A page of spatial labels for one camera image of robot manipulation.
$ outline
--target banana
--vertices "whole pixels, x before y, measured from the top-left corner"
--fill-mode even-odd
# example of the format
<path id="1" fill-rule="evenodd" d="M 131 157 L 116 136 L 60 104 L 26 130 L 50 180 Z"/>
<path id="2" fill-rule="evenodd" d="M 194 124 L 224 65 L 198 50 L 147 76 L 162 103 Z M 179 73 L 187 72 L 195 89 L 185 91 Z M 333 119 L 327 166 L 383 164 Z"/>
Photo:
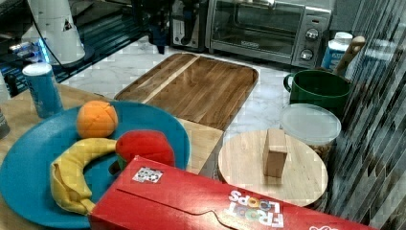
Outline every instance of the banana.
<path id="1" fill-rule="evenodd" d="M 82 215 L 93 210 L 83 169 L 92 160 L 115 151 L 116 142 L 106 138 L 80 140 L 51 164 L 51 193 L 59 207 Z"/>

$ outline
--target wooden spoon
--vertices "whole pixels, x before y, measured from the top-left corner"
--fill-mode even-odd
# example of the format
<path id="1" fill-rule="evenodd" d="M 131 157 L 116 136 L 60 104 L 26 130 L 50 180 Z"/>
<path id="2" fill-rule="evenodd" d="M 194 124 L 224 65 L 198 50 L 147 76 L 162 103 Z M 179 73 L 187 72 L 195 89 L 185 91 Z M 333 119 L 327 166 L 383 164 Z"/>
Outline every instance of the wooden spoon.
<path id="1" fill-rule="evenodd" d="M 338 76 L 343 76 L 343 73 L 350 65 L 351 61 L 355 58 L 355 56 L 359 53 L 359 51 L 365 45 L 365 37 L 364 36 L 357 36 L 355 37 L 347 51 L 344 53 L 343 57 L 341 58 L 340 62 L 338 63 L 337 67 L 332 71 L 333 74 Z"/>

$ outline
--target blue plate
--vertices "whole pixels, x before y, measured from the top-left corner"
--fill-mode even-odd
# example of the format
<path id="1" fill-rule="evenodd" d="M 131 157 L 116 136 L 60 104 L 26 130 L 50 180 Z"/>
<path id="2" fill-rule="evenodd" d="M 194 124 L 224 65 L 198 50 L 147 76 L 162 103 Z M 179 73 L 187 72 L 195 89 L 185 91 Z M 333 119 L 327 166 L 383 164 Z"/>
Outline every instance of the blue plate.
<path id="1" fill-rule="evenodd" d="M 175 165 L 185 170 L 190 156 L 188 134 L 170 114 L 159 108 L 129 102 L 113 102 L 119 125 L 109 137 L 117 140 L 134 129 L 165 133 L 175 152 Z M 79 107 L 46 119 L 25 133 L 10 149 L 0 170 L 0 191 L 7 204 L 21 217 L 55 228 L 88 228 L 87 217 L 62 210 L 50 191 L 51 163 L 80 140 L 76 129 Z M 84 170 L 92 190 L 92 201 L 102 197 L 115 176 L 108 167 L 116 160 L 108 154 L 94 160 Z"/>

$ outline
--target green mug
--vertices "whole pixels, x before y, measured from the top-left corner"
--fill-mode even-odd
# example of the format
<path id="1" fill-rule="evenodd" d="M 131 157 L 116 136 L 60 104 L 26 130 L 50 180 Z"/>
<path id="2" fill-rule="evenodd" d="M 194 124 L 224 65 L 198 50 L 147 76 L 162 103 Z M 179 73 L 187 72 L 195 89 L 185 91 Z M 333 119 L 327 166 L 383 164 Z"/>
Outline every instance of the green mug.
<path id="1" fill-rule="evenodd" d="M 288 83 L 290 78 L 293 78 L 291 86 Z M 314 104 L 340 119 L 343 117 L 350 93 L 348 80 L 326 71 L 304 70 L 286 76 L 283 85 L 290 92 L 291 104 Z"/>

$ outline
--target cardboard box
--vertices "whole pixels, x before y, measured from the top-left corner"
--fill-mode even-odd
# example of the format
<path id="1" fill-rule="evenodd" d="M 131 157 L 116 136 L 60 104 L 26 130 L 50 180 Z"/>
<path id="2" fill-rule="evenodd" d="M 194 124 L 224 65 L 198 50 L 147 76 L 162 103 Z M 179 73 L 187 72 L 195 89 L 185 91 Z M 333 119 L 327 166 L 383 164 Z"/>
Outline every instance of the cardboard box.
<path id="1" fill-rule="evenodd" d="M 142 157 L 125 168 L 89 221 L 95 230 L 372 229 Z"/>

